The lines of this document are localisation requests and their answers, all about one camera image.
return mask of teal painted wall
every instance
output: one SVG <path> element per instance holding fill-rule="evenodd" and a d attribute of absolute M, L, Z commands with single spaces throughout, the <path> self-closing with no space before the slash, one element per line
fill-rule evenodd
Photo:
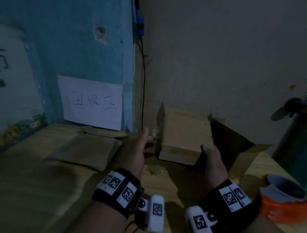
<path fill-rule="evenodd" d="M 123 84 L 122 129 L 133 130 L 132 7 L 126 0 L 1 0 L 0 17 L 23 28 L 48 123 L 63 120 L 57 75 Z M 107 30 L 106 45 L 93 29 Z"/>

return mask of wooden table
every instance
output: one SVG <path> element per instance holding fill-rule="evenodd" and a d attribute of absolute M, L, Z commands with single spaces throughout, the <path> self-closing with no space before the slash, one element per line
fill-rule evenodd
<path fill-rule="evenodd" d="M 43 160 L 77 135 L 79 129 L 71 125 L 50 125 L 1 154 L 1 232 L 62 232 L 90 202 L 96 185 L 109 170 L 118 166 L 129 144 L 123 144 L 104 172 Z M 260 153 L 245 176 L 234 182 L 253 198 L 262 185 L 260 178 L 267 173 L 290 178 L 267 154 Z M 146 154 L 141 182 L 147 195 L 164 196 L 164 232 L 188 232 L 184 211 L 203 198 L 203 175 L 191 171 L 190 167 Z M 136 227 L 133 223 L 126 232 Z M 307 232 L 307 222 L 279 227 L 289 233 Z"/>

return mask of right hand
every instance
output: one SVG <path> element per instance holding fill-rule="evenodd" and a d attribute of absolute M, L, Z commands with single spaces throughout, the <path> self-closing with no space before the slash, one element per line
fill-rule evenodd
<path fill-rule="evenodd" d="M 228 172 L 222 162 L 220 151 L 216 146 L 212 150 L 210 147 L 203 145 L 202 149 L 207 156 L 205 185 L 209 192 L 228 179 Z"/>

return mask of black wrist strap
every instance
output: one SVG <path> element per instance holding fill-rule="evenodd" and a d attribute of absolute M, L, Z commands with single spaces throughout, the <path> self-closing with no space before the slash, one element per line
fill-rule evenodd
<path fill-rule="evenodd" d="M 128 170 L 118 168 L 97 185 L 92 200 L 107 204 L 128 219 L 137 211 L 143 193 L 141 182 Z"/>
<path fill-rule="evenodd" d="M 242 189 L 228 179 L 205 198 L 206 211 L 213 214 L 222 229 L 233 233 L 241 232 L 255 220 L 260 205 L 259 198 L 252 204 Z"/>

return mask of forearm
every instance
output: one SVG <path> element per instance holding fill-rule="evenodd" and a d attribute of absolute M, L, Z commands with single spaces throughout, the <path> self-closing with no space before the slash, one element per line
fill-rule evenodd
<path fill-rule="evenodd" d="M 123 233 L 127 219 L 108 205 L 92 201 L 70 224 L 65 233 Z"/>
<path fill-rule="evenodd" d="M 284 233 L 272 221 L 261 214 L 242 233 Z"/>

